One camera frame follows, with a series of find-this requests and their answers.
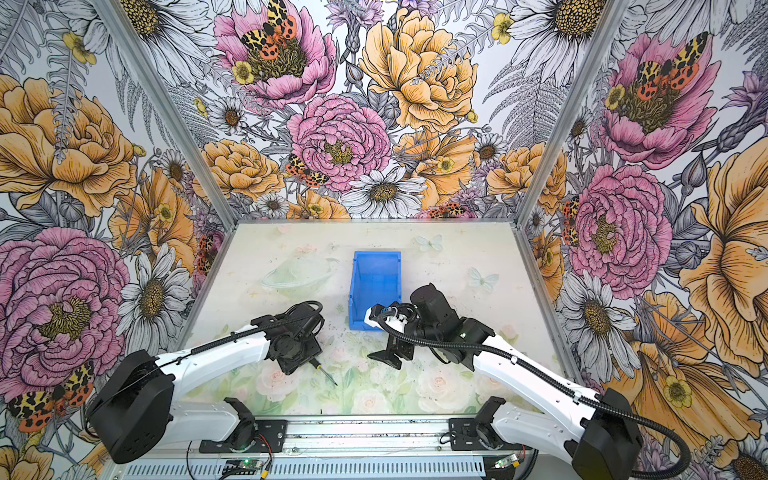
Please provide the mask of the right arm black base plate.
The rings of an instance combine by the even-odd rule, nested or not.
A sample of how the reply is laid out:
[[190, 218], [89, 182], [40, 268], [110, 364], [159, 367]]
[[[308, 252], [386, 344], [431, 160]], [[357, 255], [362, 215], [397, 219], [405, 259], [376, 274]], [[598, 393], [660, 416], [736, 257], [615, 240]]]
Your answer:
[[509, 443], [490, 427], [474, 418], [454, 417], [448, 419], [448, 431], [441, 438], [452, 451], [519, 451], [523, 445]]

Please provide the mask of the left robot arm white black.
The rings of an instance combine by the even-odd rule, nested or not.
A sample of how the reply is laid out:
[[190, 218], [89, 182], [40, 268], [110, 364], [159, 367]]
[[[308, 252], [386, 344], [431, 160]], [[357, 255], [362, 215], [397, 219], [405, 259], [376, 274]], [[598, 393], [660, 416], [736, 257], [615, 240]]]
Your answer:
[[320, 302], [295, 304], [263, 315], [221, 338], [172, 353], [127, 355], [86, 409], [88, 427], [116, 464], [131, 463], [155, 447], [207, 441], [246, 451], [258, 438], [254, 414], [227, 397], [209, 405], [189, 403], [197, 387], [246, 365], [272, 361], [286, 376], [317, 364]]

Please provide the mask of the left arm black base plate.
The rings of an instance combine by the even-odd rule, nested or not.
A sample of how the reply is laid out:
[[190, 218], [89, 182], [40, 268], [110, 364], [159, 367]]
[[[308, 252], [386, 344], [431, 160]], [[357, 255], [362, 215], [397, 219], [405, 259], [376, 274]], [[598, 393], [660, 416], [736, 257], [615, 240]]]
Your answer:
[[287, 436], [286, 420], [246, 421], [238, 425], [225, 440], [200, 442], [203, 454], [280, 453]]

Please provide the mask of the yellow black handled screwdriver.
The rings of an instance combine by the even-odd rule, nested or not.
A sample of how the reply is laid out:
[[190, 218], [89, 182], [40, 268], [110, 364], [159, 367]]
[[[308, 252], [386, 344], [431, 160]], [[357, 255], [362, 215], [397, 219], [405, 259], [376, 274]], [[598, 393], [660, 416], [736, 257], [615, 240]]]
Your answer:
[[338, 386], [338, 383], [333, 376], [324, 369], [319, 360], [313, 358], [309, 361], [310, 365], [317, 371], [319, 371], [333, 386]]

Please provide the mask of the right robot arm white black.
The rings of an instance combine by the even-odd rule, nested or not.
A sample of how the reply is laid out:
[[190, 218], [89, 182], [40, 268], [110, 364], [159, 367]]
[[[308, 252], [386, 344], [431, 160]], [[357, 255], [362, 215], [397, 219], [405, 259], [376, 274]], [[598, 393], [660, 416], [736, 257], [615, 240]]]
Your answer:
[[582, 479], [632, 477], [643, 439], [622, 394], [598, 393], [539, 365], [491, 327], [459, 315], [433, 284], [415, 290], [407, 303], [372, 306], [365, 322], [388, 335], [386, 349], [371, 359], [398, 369], [415, 348], [430, 348], [535, 407], [525, 413], [501, 398], [488, 399], [475, 417], [484, 445], [531, 447], [570, 463]]

